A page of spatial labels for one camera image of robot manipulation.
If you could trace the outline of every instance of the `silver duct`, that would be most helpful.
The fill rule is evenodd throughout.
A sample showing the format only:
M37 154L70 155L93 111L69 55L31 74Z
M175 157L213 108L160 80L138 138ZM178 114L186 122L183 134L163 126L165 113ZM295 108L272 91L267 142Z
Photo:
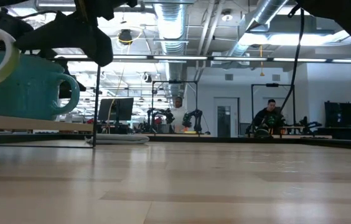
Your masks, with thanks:
M157 28L161 39L183 39L185 37L185 19L187 7L185 4L155 4ZM183 55L185 43L161 42L163 53L166 55ZM187 78L184 63L166 63L168 80L184 81ZM185 85L169 85L171 95L179 95L180 88Z
M246 31L252 28L268 25L288 1L289 0L261 0L254 11L254 16L251 19L247 19L247 17L244 16L240 22L240 38L242 38ZM246 52L248 47L248 45L241 45L238 41L232 49L228 51L227 56L240 57Z

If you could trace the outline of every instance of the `mug handle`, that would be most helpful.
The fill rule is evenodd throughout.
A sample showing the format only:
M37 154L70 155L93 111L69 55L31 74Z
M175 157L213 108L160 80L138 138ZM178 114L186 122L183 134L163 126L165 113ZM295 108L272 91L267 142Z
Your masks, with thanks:
M65 75L61 73L55 73L56 76L56 85L60 85L62 82L69 82L70 84L70 89L72 91L72 94L70 95L70 100L69 103L66 104L64 107L59 107L57 102L53 102L53 107L52 107L52 114L53 115L59 115L59 114L65 114L71 112L78 104L79 98L80 98L80 89L78 87L78 84L76 80L71 77L70 75Z
M12 44L15 39L7 32L0 29L0 40L6 45L6 54L0 64L0 83L4 81L18 66L20 52Z

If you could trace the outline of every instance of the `person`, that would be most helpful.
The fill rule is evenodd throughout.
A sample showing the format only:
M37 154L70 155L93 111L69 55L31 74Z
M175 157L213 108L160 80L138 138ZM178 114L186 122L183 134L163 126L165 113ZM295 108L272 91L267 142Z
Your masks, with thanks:
M182 106L182 98L177 96L174 99L174 109L171 110L171 113L174 116L174 121L172 125L174 125L174 132L181 133L183 130L182 120L184 118L185 113L187 110Z
M259 111L254 120L253 120L253 124L258 127L260 126L262 123L263 123L263 120L266 118L266 117L269 117L269 116L277 116L279 113L275 110L276 108L276 102L274 99L270 99L268 100L268 104L267 104L267 107L262 109L261 111Z

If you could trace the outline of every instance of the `teal mug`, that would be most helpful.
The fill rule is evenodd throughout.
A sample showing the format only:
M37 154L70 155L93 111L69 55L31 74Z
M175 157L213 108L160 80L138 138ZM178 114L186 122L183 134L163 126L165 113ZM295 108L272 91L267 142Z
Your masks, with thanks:
M0 63L4 53L0 52ZM21 55L18 67L0 83L0 116L55 120L57 115L71 112L78 104L80 90L74 78L46 59ZM58 105L59 85L69 82L70 101Z

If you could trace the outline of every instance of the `computer monitor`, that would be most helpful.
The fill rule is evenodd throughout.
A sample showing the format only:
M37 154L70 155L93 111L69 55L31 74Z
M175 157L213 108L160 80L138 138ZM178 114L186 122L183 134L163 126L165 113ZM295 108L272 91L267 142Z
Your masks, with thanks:
M113 102L112 110L111 110L111 121L116 121L116 112L119 111L119 120L120 121L130 121L131 114L133 113L133 104L134 98L121 98L121 99L102 99L100 110L98 112L98 120L106 121L108 120L109 108Z

